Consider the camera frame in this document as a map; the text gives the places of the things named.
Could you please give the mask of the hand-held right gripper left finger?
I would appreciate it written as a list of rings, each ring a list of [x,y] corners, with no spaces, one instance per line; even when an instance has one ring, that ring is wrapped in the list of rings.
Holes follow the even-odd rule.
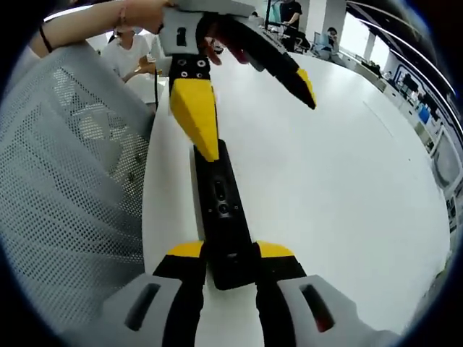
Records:
[[[205,274],[203,243],[179,244],[153,273],[107,298],[95,320],[61,338],[66,346],[193,346]]]

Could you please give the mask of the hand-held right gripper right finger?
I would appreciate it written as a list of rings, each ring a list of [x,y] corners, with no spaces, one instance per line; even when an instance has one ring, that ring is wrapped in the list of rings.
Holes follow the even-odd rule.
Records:
[[[318,275],[307,275],[294,253],[256,243],[256,307],[265,346],[396,346],[398,335],[363,322],[357,305]]]

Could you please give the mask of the person's left hand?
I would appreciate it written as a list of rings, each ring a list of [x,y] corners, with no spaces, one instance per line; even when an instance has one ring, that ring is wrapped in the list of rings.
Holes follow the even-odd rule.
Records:
[[[163,9],[176,5],[175,1],[126,1],[122,22],[128,26],[141,27],[152,33],[157,33],[163,23]],[[221,60],[210,43],[212,40],[218,40],[218,25],[211,22],[206,25],[206,29],[206,33],[198,41],[199,51],[207,55],[215,65],[221,65]]]

